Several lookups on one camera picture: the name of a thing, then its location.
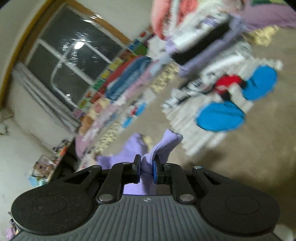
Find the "cluttered dark desk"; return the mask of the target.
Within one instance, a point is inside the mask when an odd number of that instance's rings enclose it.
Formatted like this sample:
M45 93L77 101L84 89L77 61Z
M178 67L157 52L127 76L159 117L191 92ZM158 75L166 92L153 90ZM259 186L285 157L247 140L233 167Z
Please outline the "cluttered dark desk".
M34 164L28 178L33 187L45 185L78 170L80 161L76 156L74 139L63 139L52 151L53 156L42 155Z

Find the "window with white frame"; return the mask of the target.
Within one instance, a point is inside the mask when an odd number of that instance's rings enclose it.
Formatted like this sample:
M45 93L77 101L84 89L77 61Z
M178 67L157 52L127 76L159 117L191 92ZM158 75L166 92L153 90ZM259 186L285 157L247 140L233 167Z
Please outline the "window with white frame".
M11 72L23 61L67 107L79 105L115 56L130 42L80 1L2 1L1 106Z

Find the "pink rolled quilt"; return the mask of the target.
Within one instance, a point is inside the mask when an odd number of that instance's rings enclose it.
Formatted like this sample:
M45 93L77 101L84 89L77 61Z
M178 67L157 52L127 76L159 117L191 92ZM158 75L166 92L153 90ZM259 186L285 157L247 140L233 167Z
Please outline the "pink rolled quilt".
M152 2L151 27L156 36L165 40L171 24L177 26L186 15L198 8L199 1L155 0Z

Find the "folded lavender garment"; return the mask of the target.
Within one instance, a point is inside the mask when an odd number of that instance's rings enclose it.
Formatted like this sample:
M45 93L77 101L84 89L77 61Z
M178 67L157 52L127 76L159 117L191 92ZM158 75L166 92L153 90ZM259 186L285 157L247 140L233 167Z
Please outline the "folded lavender garment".
M220 39L214 41L203 52L196 55L184 65L179 65L179 76L186 77L195 71L202 70L211 60L218 56L222 51L230 48L240 37L244 23L241 17L231 16L230 30Z

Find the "folded white grey garment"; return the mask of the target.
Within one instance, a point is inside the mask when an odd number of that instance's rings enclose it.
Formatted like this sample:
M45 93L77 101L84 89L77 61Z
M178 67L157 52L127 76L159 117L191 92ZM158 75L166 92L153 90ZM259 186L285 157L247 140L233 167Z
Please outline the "folded white grey garment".
M238 65L251 56L253 56L252 46L247 42L237 42L211 60L200 72L200 75L206 76L210 73L225 72L228 68Z

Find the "grey curtain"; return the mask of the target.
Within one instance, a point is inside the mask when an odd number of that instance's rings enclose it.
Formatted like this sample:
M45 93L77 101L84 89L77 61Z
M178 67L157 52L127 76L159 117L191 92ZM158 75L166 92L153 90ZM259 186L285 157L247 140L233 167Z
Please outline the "grey curtain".
M22 62L16 63L11 74L57 125L71 134L77 133L80 124L74 119L70 109L55 97Z

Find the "Mickey Mouse brown blanket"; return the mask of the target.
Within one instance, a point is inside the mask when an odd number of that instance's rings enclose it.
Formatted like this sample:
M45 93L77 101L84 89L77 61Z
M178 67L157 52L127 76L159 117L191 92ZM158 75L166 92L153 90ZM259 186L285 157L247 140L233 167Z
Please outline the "Mickey Mouse brown blanket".
M266 191L280 205L280 223L295 229L295 30L281 29L267 47L256 46L255 57L226 71L247 82L224 87L224 95L200 94L172 109L160 105L173 81L126 129L118 123L102 130L86 157L112 156L134 133L153 147L166 129L183 136L169 162L189 170L208 170Z

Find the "folded black garment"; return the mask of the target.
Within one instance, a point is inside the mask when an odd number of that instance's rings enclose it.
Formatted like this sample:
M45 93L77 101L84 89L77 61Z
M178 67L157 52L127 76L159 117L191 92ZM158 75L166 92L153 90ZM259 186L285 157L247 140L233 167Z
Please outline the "folded black garment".
M200 42L196 43L193 47L189 48L189 50L186 50L184 53L172 54L172 59L175 60L175 62L179 65L186 64L196 55L203 52L214 41L220 40L230 30L229 24L229 21L220 24L218 27L211 30L210 33L208 33L208 35L206 35Z

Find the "folded white purple floral cloth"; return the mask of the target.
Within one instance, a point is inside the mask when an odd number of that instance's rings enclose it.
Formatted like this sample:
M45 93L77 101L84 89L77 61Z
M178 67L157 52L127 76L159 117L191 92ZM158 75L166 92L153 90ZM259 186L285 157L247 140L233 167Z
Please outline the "folded white purple floral cloth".
M230 20L228 13L221 10L214 10L198 22L191 22L189 26L182 28L171 38L173 51L184 53L201 42L205 37L208 37L212 30L227 23L228 20Z

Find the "cartoon print pillow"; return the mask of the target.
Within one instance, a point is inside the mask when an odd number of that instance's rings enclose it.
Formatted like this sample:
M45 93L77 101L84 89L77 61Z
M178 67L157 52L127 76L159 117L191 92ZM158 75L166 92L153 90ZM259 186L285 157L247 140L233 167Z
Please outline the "cartoon print pillow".
M88 113L83 116L81 121L81 126L79 127L79 135L84 135L91 128L95 119L103 112L111 103L111 100L102 97L95 101L92 107L89 109Z

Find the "purple sweatshirt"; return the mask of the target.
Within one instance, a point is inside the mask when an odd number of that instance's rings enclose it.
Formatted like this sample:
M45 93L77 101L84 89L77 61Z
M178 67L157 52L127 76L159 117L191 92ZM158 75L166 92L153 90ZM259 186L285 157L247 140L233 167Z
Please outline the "purple sweatshirt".
M170 153L183 140L183 136L170 129L164 132L160 142L151 151L139 133L133 134L124 144L121 151L113 156L97 156L96 162L102 169L111 169L117 163L133 162L136 155L141 156L141 178L138 184L126 184L123 193L127 195L156 195L157 188L153 178L153 161L159 157L162 164L168 161Z

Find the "colourful alphabet headboard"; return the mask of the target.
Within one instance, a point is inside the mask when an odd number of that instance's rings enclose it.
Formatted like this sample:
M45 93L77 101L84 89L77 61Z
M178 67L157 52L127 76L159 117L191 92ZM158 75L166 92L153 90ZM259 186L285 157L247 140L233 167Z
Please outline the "colourful alphabet headboard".
M98 79L83 95L77 107L72 112L72 117L79 120L90 109L93 103L100 99L106 92L107 85L114 82L121 75L122 71L133 60L147 54L147 41L154 36L152 26L144 29L99 75Z

